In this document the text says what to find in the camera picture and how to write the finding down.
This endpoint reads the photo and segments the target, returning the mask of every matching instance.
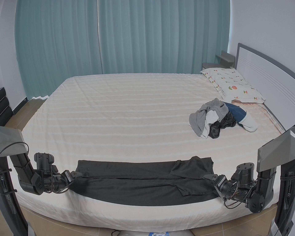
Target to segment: floor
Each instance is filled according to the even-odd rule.
[[[30,100],[8,121],[6,126],[22,130],[43,102],[44,100],[41,99]],[[228,222],[191,229],[191,231],[195,236],[266,236],[268,234],[271,220],[276,214],[276,208],[277,205],[274,204],[258,214],[250,214]],[[84,227],[68,224],[42,216],[25,207],[21,207],[21,209],[25,218],[31,223],[37,236],[111,236],[111,232],[114,231],[113,229],[107,228]],[[12,235],[1,213],[0,235]]]

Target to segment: teal curtain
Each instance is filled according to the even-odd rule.
[[[199,73],[227,51],[230,0],[98,0],[103,73]]]
[[[15,45],[28,99],[69,77],[102,74],[97,0],[18,0]]]

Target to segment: gray wall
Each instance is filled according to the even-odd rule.
[[[230,54],[239,42],[295,71],[295,1],[231,0]]]
[[[25,97],[17,64],[14,20],[17,0],[0,0],[0,87],[13,110]]]

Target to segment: pillow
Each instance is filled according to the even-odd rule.
[[[234,68],[208,68],[202,70],[201,73],[211,81],[226,102],[231,103],[235,100],[263,103],[265,101],[262,95]]]

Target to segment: mattress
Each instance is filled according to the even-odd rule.
[[[107,74],[65,80],[23,129],[34,153],[54,155],[60,173],[75,170],[78,160],[161,162],[211,157],[216,174],[230,178],[236,166],[257,163],[257,149],[282,132],[263,105],[239,104],[259,124],[250,133],[236,125],[217,139],[198,137],[189,115],[214,98],[222,99],[203,75]],[[280,169],[274,183],[278,201]],[[17,181],[19,203],[53,219],[84,226],[165,232],[207,226],[251,212],[241,204],[229,210],[221,198],[177,206],[128,206],[78,195],[40,196],[24,192]]]

